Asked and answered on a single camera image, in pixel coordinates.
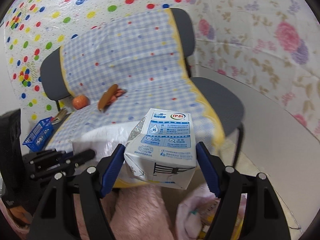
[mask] yellow trim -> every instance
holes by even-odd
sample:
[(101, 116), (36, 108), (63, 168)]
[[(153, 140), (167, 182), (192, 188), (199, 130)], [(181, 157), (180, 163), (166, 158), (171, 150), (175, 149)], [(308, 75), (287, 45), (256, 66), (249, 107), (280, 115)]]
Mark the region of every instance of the yellow trim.
[(64, 62), (64, 57), (62, 55), (62, 50), (63, 50), (63, 45), (60, 47), (60, 51), (59, 51), (59, 54), (60, 54), (60, 68), (61, 68), (61, 73), (62, 73), (62, 78), (63, 78), (63, 81), (64, 81), (64, 84), (69, 92), (70, 95), (72, 95), (73, 97), (75, 97), (75, 94), (74, 92), (69, 88), (69, 85), (68, 85), (68, 82), (67, 82), (67, 79), (66, 79), (66, 76), (67, 76), (67, 73), (66, 73), (66, 70), (64, 69), (64, 66), (63, 66), (63, 62)]
[(222, 124), (220, 122), (219, 117), (215, 113), (214, 109), (211, 107), (207, 99), (202, 95), (202, 93), (199, 91), (199, 89), (193, 84), (193, 82), (189, 79), (188, 73), (186, 70), (186, 65), (184, 62), (183, 58), (183, 51), (182, 51), (182, 45), (181, 45), (181, 39), (179, 36), (178, 28), (176, 25), (176, 21), (174, 20), (173, 14), (171, 9), (164, 9), (164, 11), (168, 14), (169, 16), (169, 24), (173, 27), (174, 33), (172, 35), (172, 38), (175, 39), (177, 43), (177, 51), (179, 52), (180, 58), (178, 60), (179, 66), (182, 67), (182, 79), (186, 81), (188, 85), (191, 86), (190, 91), (195, 92), (197, 94), (196, 97), (196, 102), (201, 103), (204, 106), (204, 113), (203, 116), (209, 118), (214, 124), (215, 124), (215, 130), (214, 130), (214, 135), (212, 138), (212, 145), (215, 147), (215, 149), (219, 149), (221, 145), (224, 142), (225, 139), (225, 134), (224, 130), (222, 128)]

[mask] blue checkered cloth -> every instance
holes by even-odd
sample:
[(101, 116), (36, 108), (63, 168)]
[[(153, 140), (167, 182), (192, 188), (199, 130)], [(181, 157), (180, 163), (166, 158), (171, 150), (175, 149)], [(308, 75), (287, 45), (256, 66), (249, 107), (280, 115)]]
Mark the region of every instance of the blue checkered cloth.
[[(150, 11), (115, 20), (72, 39), (61, 49), (68, 90), (86, 95), (91, 105), (74, 112), (47, 149), (72, 151), (72, 141), (104, 125), (139, 121), (150, 108), (191, 113), (196, 141), (213, 151), (215, 124), (204, 117), (189, 80), (182, 78), (180, 45), (168, 11)], [(97, 108), (102, 94), (118, 84), (128, 92), (107, 108)]]

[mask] blue dot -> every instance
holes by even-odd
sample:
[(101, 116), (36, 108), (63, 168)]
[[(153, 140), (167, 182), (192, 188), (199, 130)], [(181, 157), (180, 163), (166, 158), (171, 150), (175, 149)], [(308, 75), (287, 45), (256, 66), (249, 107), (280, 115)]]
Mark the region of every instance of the blue dot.
[(84, 0), (77, 0), (76, 1), (76, 5), (80, 5), (80, 4), (83, 4), (84, 3)]

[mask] blue plastic basket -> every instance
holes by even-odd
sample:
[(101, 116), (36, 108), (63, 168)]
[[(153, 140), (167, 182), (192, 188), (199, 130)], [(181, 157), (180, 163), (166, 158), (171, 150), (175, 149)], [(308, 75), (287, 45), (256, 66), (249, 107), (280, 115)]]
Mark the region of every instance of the blue plastic basket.
[(23, 142), (23, 145), (27, 145), (33, 152), (39, 152), (49, 136), (52, 134), (53, 126), (50, 121), (51, 117), (42, 119), (32, 129), (28, 137)]

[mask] green dot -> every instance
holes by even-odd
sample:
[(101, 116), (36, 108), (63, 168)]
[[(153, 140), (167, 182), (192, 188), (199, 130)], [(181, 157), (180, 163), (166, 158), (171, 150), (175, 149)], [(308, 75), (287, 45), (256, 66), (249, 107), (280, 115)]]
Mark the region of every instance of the green dot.
[(66, 17), (66, 18), (63, 19), (63, 22), (64, 22), (64, 23), (68, 23), (68, 22), (70, 22), (70, 20), (71, 20), (70, 17)]
[(116, 9), (117, 9), (117, 7), (115, 5), (111, 5), (108, 7), (109, 12), (114, 12)]
[(51, 49), (52, 47), (52, 42), (48, 42), (47, 45), (45, 46), (46, 49)]

